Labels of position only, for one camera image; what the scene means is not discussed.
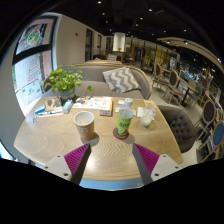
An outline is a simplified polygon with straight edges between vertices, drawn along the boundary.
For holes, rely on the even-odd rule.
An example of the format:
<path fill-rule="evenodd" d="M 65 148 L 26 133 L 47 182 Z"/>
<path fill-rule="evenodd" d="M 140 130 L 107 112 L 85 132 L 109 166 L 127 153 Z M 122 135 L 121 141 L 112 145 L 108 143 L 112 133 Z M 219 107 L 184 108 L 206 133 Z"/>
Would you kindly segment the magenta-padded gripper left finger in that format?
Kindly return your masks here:
<path fill-rule="evenodd" d="M 90 154 L 91 146 L 85 144 L 66 155 L 54 156 L 43 169 L 79 185 Z"/>

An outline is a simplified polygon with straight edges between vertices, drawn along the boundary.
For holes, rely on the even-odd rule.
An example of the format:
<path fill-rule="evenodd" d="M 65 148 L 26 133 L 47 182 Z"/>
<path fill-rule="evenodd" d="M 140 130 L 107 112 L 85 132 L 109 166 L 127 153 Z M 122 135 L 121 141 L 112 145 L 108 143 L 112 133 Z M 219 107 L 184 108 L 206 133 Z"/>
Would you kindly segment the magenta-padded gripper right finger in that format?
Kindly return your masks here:
<path fill-rule="evenodd" d="M 181 170 L 181 167 L 167 154 L 158 155 L 136 143 L 133 144 L 132 153 L 144 185 Z"/>

